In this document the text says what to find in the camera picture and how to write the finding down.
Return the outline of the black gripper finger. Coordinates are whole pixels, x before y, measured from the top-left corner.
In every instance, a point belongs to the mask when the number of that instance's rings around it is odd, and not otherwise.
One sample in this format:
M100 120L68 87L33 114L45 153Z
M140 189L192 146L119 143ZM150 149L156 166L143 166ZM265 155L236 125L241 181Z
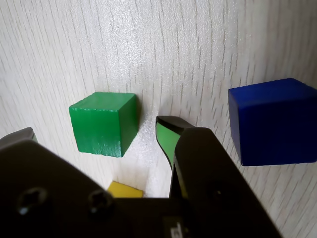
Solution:
M3 238L107 238L110 195L41 146L32 128L0 140Z
M156 138L172 168L170 195L186 201L191 236L281 236L211 129L158 116Z

